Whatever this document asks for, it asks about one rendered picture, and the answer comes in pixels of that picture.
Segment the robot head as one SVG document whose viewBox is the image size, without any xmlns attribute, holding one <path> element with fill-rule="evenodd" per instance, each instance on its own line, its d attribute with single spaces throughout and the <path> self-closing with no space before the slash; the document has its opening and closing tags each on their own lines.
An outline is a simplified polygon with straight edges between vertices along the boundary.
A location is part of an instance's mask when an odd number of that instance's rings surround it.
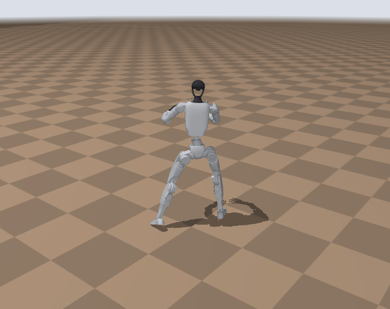
<svg viewBox="0 0 390 309">
<path fill-rule="evenodd" d="M 193 89 L 196 89 L 197 91 L 199 91 L 200 89 L 202 89 L 202 94 L 200 96 L 195 96 L 194 94 L 194 91 Z M 201 100 L 201 96 L 203 95 L 203 92 L 204 92 L 204 89 L 205 89 L 205 84 L 203 81 L 201 80 L 195 80 L 193 83 L 192 83 L 192 94 L 194 95 L 194 100 L 192 101 L 193 103 L 202 103 L 203 101 Z"/>
</svg>

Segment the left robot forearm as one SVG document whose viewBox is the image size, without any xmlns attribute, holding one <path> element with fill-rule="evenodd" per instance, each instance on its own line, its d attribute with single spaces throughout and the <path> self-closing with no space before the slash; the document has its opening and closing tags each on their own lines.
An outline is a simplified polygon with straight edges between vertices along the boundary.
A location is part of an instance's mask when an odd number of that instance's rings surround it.
<svg viewBox="0 0 390 309">
<path fill-rule="evenodd" d="M 162 117 L 161 117 L 161 119 L 165 118 L 165 117 L 166 117 L 166 115 L 168 114 L 168 112 L 169 112 L 169 111 L 167 111 L 167 112 L 164 112 L 164 113 L 163 113 L 163 115 L 162 115 Z"/>
</svg>

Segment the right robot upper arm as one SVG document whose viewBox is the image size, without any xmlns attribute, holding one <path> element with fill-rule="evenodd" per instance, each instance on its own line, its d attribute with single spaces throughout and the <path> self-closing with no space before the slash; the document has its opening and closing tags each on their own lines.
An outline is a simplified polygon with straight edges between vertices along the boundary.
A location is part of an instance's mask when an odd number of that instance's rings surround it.
<svg viewBox="0 0 390 309">
<path fill-rule="evenodd" d="M 209 107 L 210 107 L 210 113 L 212 114 L 212 118 L 211 118 L 212 123 L 213 124 L 219 123 L 220 119 L 219 119 L 219 110 L 217 104 L 211 103 L 209 104 Z"/>
</svg>

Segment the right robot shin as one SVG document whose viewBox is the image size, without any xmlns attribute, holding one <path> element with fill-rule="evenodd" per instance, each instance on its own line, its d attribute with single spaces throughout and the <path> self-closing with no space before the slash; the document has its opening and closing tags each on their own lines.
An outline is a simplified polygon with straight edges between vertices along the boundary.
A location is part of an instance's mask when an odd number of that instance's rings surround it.
<svg viewBox="0 0 390 309">
<path fill-rule="evenodd" d="M 214 184 L 214 194 L 218 203 L 218 211 L 220 212 L 221 209 L 223 212 L 223 182 L 220 174 L 218 175 L 218 183 L 218 185 Z"/>
</svg>

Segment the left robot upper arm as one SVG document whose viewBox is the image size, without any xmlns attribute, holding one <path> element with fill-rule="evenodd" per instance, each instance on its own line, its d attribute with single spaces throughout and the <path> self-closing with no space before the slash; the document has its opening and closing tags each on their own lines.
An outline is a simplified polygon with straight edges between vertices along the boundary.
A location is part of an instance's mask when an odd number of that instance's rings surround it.
<svg viewBox="0 0 390 309">
<path fill-rule="evenodd" d="M 185 111 L 186 102 L 180 102 L 178 103 L 174 108 L 172 108 L 165 118 L 162 119 L 162 121 L 165 124 L 168 124 L 171 122 L 171 119 L 174 118 L 177 114 L 183 113 Z"/>
</svg>

